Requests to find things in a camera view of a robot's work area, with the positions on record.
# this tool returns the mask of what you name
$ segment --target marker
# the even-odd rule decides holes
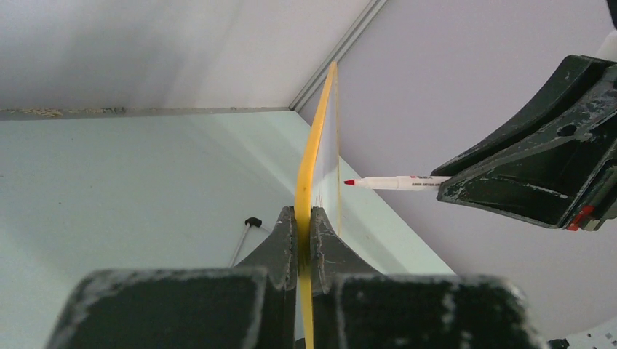
[[[439,186],[452,177],[446,176],[396,176],[364,177],[358,180],[346,180],[344,183],[354,187],[378,190],[438,190]]]

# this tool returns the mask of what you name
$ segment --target pen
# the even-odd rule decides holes
[[[396,177],[364,177],[358,180],[346,180],[347,185],[369,189],[383,190],[438,190],[446,180],[446,176],[396,176]]]

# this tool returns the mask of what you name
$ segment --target yellow strip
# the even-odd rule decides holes
[[[298,224],[298,283],[300,287],[300,304],[302,305],[302,319],[304,322],[304,340],[306,349],[314,349],[313,346],[313,298],[311,286],[311,188],[315,162],[319,151],[319,141],[322,139],[322,130],[326,116],[326,108],[333,79],[337,74],[336,62],[330,64],[330,69],[322,96],[319,99],[317,112],[311,126],[311,134],[308,136],[304,155],[298,170],[298,181],[295,188],[295,221]]]

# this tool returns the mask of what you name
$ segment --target cable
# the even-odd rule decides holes
[[[242,231],[242,236],[240,237],[240,241],[238,241],[238,245],[236,246],[234,255],[231,256],[231,261],[229,261],[230,268],[232,268],[234,264],[236,264],[236,258],[238,257],[238,253],[240,252],[240,249],[242,248],[244,240],[247,238],[247,234],[249,233],[250,227],[261,228],[261,223],[262,223],[261,220],[255,217],[251,217],[248,220],[244,221],[244,231]]]

